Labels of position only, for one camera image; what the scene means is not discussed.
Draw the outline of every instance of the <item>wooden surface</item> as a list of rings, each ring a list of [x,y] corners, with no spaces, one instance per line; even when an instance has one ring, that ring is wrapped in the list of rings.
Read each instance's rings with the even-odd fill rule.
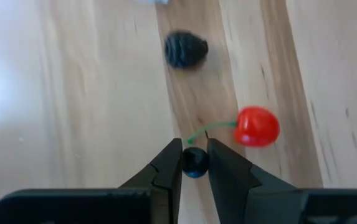
[[[198,70],[165,64],[174,29],[208,41]],[[247,105],[278,116],[274,145],[211,136],[296,186],[357,187],[357,1],[0,0],[0,197],[118,187]],[[183,177],[179,222],[219,223],[207,176]]]

